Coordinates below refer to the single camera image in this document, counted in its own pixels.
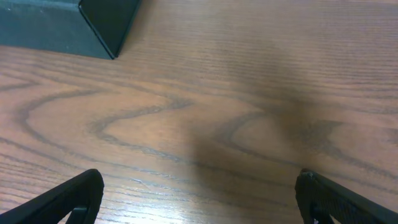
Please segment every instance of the table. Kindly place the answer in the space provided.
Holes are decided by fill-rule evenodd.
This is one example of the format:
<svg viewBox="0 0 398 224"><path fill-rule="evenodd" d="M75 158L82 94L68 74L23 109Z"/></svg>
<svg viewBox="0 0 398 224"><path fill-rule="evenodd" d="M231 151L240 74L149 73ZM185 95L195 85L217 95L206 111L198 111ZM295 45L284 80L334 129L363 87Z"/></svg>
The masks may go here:
<svg viewBox="0 0 398 224"><path fill-rule="evenodd" d="M304 167L398 211L397 3L146 0L114 61L1 46L0 212L96 168L97 223L302 223Z"/></svg>

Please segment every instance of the dark green box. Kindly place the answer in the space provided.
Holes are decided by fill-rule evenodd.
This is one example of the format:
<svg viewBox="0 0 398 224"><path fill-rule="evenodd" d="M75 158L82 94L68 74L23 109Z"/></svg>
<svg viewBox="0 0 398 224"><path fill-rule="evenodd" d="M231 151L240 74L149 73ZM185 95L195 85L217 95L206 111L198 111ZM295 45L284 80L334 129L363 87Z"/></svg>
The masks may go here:
<svg viewBox="0 0 398 224"><path fill-rule="evenodd" d="M141 0L0 0L0 45L114 59Z"/></svg>

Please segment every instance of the black plastic part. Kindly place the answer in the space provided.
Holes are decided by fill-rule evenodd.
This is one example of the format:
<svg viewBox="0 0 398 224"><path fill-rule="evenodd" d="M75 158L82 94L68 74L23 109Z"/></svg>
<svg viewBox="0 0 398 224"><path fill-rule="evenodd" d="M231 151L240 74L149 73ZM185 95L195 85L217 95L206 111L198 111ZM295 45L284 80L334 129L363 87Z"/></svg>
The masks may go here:
<svg viewBox="0 0 398 224"><path fill-rule="evenodd" d="M94 224L104 182L90 169L48 192L0 215L2 224L57 224L71 212L67 224Z"/></svg>
<svg viewBox="0 0 398 224"><path fill-rule="evenodd" d="M0 45L114 59L141 0L0 0Z"/></svg>
<svg viewBox="0 0 398 224"><path fill-rule="evenodd" d="M295 190L304 224L332 224L331 216L340 223L398 223L398 213L314 171L302 170Z"/></svg>

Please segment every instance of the brown wood tabletop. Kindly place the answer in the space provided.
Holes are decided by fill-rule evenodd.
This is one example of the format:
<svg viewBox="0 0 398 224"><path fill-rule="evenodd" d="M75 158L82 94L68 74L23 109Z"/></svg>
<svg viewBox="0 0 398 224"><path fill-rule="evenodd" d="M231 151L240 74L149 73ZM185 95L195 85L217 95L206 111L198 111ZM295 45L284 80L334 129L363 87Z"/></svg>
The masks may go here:
<svg viewBox="0 0 398 224"><path fill-rule="evenodd" d="M398 1L144 0L113 61L0 46L1 213L96 168L96 223L302 223L304 167L398 211Z"/></svg>

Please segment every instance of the wooden table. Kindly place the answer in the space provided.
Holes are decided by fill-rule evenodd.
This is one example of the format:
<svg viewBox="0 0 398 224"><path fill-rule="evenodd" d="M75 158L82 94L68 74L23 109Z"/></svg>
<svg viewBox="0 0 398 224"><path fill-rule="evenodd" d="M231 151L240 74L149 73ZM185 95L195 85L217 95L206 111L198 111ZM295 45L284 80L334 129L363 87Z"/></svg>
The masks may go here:
<svg viewBox="0 0 398 224"><path fill-rule="evenodd" d="M144 0L114 61L0 47L1 212L97 168L97 223L302 223L303 167L398 211L396 3Z"/></svg>

